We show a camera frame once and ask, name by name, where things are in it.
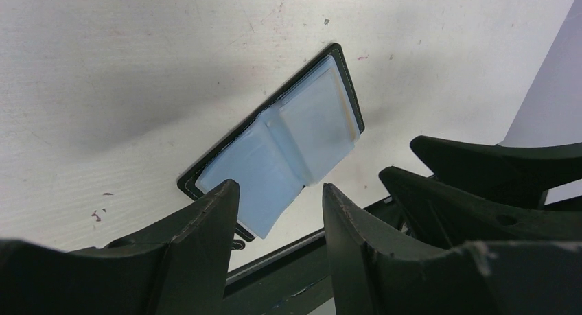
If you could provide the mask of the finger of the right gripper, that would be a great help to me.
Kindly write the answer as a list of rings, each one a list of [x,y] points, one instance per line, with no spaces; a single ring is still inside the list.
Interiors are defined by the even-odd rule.
[[[379,178],[404,215],[412,236],[449,249],[466,241],[581,240],[581,212],[504,205],[398,167]]]
[[[410,142],[436,179],[500,204],[524,209],[580,209],[581,197],[547,205],[548,191],[581,179],[581,144],[511,148],[428,136]]]

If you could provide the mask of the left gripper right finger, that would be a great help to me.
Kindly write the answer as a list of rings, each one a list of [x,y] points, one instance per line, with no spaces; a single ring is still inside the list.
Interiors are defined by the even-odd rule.
[[[337,314],[580,314],[581,243],[475,241],[443,250],[323,186]]]

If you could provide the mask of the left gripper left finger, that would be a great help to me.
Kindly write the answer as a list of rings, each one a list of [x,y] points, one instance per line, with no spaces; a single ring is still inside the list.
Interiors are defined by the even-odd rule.
[[[1,313],[218,314],[239,198],[226,180],[103,248],[66,253],[2,240]]]

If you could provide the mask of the black leather card holder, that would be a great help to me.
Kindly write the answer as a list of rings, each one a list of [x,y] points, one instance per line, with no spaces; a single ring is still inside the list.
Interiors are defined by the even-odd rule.
[[[318,184],[355,147],[332,67],[340,72],[361,136],[365,123],[347,61],[341,45],[330,43],[192,164],[178,188],[198,199],[234,180],[240,186],[236,234],[246,242],[266,238],[303,189]]]

